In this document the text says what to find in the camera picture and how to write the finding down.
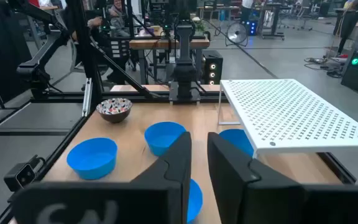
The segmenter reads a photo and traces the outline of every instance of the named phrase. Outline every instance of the concrete floor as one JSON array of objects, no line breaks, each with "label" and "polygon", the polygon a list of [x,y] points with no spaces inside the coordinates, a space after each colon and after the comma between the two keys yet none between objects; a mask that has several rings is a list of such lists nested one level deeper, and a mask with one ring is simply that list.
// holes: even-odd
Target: concrete floor
[{"label": "concrete floor", "polygon": [[[297,31],[281,28],[285,40],[260,39],[250,37],[246,47],[246,55],[235,46],[226,47],[222,35],[213,37],[209,49],[216,49],[224,58],[223,79],[268,79],[294,78],[313,90],[319,96],[358,121],[358,93],[344,87],[339,79],[328,77],[324,71],[312,70],[304,66],[308,57],[322,57],[323,47],[333,44],[332,31],[334,26],[326,24],[335,19],[310,21],[312,31]],[[32,54],[36,52],[34,44],[29,43]],[[80,91],[85,82],[85,74],[69,73],[71,66],[71,47],[60,47],[52,57],[46,69],[52,76],[52,83],[63,91]],[[136,80],[140,80],[139,69],[129,72]],[[0,119],[10,111],[0,111]],[[80,117],[80,104],[29,104],[13,118],[0,125],[0,132],[14,131],[23,136],[0,136],[0,213],[5,209],[6,200],[11,195],[2,178],[16,163],[25,162],[34,154],[47,157],[60,143],[63,136],[30,136],[30,132],[68,131]],[[358,152],[336,153],[335,156],[357,178],[358,183]]]}]

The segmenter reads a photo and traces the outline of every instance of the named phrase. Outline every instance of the white perforated shelf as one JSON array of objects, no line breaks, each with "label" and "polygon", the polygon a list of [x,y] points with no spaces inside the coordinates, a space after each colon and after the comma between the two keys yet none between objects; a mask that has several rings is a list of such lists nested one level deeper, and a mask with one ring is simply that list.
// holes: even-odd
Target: white perforated shelf
[{"label": "white perforated shelf", "polygon": [[296,80],[222,80],[257,153],[358,151],[358,122]]}]

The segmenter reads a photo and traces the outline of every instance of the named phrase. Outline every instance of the cable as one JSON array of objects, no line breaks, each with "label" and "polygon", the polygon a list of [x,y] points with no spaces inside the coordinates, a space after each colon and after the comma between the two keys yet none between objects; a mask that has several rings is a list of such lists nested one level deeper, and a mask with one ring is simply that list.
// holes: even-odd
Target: cable
[{"label": "cable", "polygon": [[206,90],[198,83],[198,81],[196,81],[196,85],[204,92],[204,94],[207,94]]},{"label": "cable", "polygon": [[353,5],[353,2],[351,2],[350,5],[343,12],[341,21],[339,21],[339,27],[336,30],[336,34],[335,34],[335,36],[333,38],[333,42],[332,42],[332,44],[331,44],[331,46],[329,48],[328,57],[326,57],[326,58],[306,58],[306,59],[304,59],[304,61],[308,62],[308,63],[304,64],[303,66],[305,66],[306,68],[313,69],[313,70],[325,70],[325,71],[327,71],[327,75],[329,77],[331,77],[331,78],[342,78],[342,73],[340,71],[338,71],[337,68],[329,69],[328,66],[320,66],[319,68],[313,68],[313,67],[310,67],[310,65],[322,65],[322,64],[325,64],[329,59],[331,59],[331,52],[332,52],[333,47],[334,47],[335,37],[338,35],[338,33],[339,33],[339,37],[341,37],[341,35],[342,35],[342,25],[343,25],[343,21],[344,21],[346,12],[347,12],[347,10],[349,8],[352,7],[352,5]]},{"label": "cable", "polygon": [[148,57],[148,56],[149,56],[150,52],[154,50],[154,48],[157,46],[157,44],[158,44],[158,42],[159,42],[160,40],[161,40],[161,39],[158,39],[156,42],[154,42],[153,47],[149,50],[149,52],[147,53],[147,55],[146,55],[145,57]]},{"label": "cable", "polygon": [[164,82],[164,81],[162,81],[161,79],[158,79],[158,78],[154,77],[154,75],[151,73],[151,71],[150,71],[149,69],[146,69],[145,71],[146,71],[146,75],[152,77],[153,80],[156,80],[156,81],[155,81],[155,84],[168,86],[168,88],[166,88],[166,89],[169,90],[169,87],[170,87],[170,84],[169,84],[169,83]]},{"label": "cable", "polygon": [[215,29],[215,34],[214,34],[214,37],[219,36],[219,35],[221,34],[221,32],[222,32],[222,28],[219,26],[219,27],[218,27],[218,29]]},{"label": "cable", "polygon": [[50,84],[50,82],[48,82],[48,86],[50,88],[53,88],[54,90],[57,90],[59,93],[64,93],[63,91],[59,90],[58,88],[54,87],[53,85]]},{"label": "cable", "polygon": [[[206,19],[205,19],[205,21],[208,22],[209,24],[211,24],[211,26],[213,26],[215,29],[218,29],[218,28],[217,28],[214,24],[212,24],[210,21],[208,21],[208,20],[206,20]],[[239,23],[239,22],[235,22],[235,23],[231,24],[231,25],[227,28],[227,30],[229,30],[230,27],[233,26],[234,24],[240,24],[241,26],[244,26],[244,29],[246,30],[246,37],[245,37],[245,39],[244,39],[243,41],[246,40],[247,42],[246,42],[245,45],[244,45],[244,44],[235,43],[234,41],[232,41],[231,39],[229,39],[229,37],[227,36],[227,34],[224,34],[224,33],[222,32],[223,36],[225,36],[224,41],[225,41],[226,46],[228,46],[227,43],[226,43],[226,41],[229,40],[230,43],[234,44],[235,46],[237,46],[237,47],[239,47],[239,48],[241,48],[240,45],[243,46],[243,47],[246,47],[246,46],[248,45],[248,33],[247,33],[246,25],[245,25],[245,24],[241,24],[241,23]]]},{"label": "cable", "polygon": [[41,166],[41,168],[47,164],[47,161],[46,161],[43,157],[38,157],[37,159],[40,160],[40,161],[42,161],[42,166]]}]

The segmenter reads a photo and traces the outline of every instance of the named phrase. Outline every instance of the black cable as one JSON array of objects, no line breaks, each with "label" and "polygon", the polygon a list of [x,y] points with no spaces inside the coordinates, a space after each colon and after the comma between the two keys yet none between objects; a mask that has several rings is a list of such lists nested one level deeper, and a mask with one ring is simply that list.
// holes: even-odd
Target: black cable
[{"label": "black cable", "polygon": [[[304,61],[308,62],[303,65],[306,68],[310,68],[313,70],[327,71],[326,74],[331,78],[342,78],[343,77],[340,68],[330,68],[329,66],[324,65],[328,61],[327,58],[306,58],[306,59],[304,59]],[[313,68],[310,65],[319,65],[319,68]]]},{"label": "black cable", "polygon": [[148,57],[149,54],[150,54],[150,52],[153,51],[154,48],[156,48],[156,46],[157,46],[157,44],[158,44],[158,42],[159,42],[160,40],[161,40],[161,39],[158,39],[158,40],[153,44],[153,47],[152,47],[152,48],[150,49],[150,51],[147,53],[146,57]]},{"label": "black cable", "polygon": [[153,80],[156,80],[155,84],[158,85],[166,85],[168,87],[170,87],[170,84],[167,82],[162,81],[161,79],[158,79],[157,77],[154,77],[154,75],[151,73],[151,71],[149,69],[146,70],[146,75],[150,76],[153,78]]},{"label": "black cable", "polygon": [[204,94],[207,94],[206,90],[196,81],[196,85],[203,91]]},{"label": "black cable", "polygon": [[222,28],[219,26],[218,29],[215,29],[215,35],[214,35],[214,37],[219,36],[219,35],[221,34],[221,32],[222,32]]},{"label": "black cable", "polygon": [[[211,24],[211,26],[213,26],[213,27],[215,28],[215,30],[218,29],[218,28],[217,28],[214,24],[212,24],[210,21],[208,21],[208,20],[206,20],[206,19],[205,19],[205,21],[208,22],[209,24]],[[247,41],[246,44],[244,45],[244,44],[235,43],[234,41],[232,41],[231,39],[229,39],[229,37],[227,36],[227,33],[224,34],[223,32],[221,32],[221,33],[223,34],[223,36],[225,36],[224,41],[225,41],[226,46],[228,46],[228,44],[227,44],[227,42],[226,42],[227,40],[229,40],[230,43],[234,44],[235,46],[237,46],[237,47],[240,48],[240,49],[242,48],[242,47],[240,47],[240,46],[246,47],[246,46],[248,45],[247,27],[246,27],[245,24],[240,24],[240,25],[244,26],[244,28],[245,28],[245,30],[246,30],[246,38],[243,40],[243,41],[245,41],[245,40]]]},{"label": "black cable", "polygon": [[48,82],[48,86],[50,88],[53,88],[54,90],[57,90],[59,93],[64,93],[63,91],[59,90],[58,88],[54,87],[53,85],[50,84],[50,82]]},{"label": "black cable", "polygon": [[47,165],[47,161],[46,161],[43,157],[38,157],[37,159],[40,160],[40,161],[42,161],[42,166],[41,166],[41,168],[44,167],[45,165]]}]

